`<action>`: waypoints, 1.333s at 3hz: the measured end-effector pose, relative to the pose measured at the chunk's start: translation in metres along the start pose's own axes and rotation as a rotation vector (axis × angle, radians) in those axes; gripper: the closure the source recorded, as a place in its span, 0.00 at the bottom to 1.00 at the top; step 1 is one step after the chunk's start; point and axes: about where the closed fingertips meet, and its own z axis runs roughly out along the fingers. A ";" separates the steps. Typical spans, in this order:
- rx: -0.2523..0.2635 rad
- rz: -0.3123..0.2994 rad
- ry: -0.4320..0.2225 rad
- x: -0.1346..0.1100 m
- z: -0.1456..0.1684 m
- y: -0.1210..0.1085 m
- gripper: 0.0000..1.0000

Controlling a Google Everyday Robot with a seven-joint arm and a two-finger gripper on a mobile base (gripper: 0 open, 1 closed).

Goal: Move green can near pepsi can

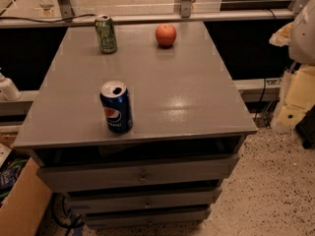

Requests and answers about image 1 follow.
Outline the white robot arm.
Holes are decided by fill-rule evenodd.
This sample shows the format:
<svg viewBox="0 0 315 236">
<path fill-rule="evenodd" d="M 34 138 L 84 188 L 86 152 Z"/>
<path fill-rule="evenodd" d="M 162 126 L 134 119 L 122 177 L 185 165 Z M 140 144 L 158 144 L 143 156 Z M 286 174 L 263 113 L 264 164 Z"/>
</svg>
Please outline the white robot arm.
<svg viewBox="0 0 315 236">
<path fill-rule="evenodd" d="M 269 43 L 288 46 L 289 58 L 300 64 L 299 69 L 285 72 L 272 127 L 283 131 L 295 127 L 315 105 L 315 0 L 272 34 Z"/>
</svg>

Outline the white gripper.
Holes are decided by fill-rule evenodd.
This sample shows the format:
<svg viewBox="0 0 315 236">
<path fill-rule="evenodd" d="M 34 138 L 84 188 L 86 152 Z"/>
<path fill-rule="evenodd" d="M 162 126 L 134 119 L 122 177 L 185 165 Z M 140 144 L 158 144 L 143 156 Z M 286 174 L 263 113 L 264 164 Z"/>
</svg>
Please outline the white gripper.
<svg viewBox="0 0 315 236">
<path fill-rule="evenodd" d="M 289 45 L 293 23 L 278 29 L 269 43 L 283 47 Z M 296 126 L 315 105 L 315 67 L 302 64 L 294 72 L 283 74 L 280 102 L 275 110 L 275 122 L 285 127 Z"/>
</svg>

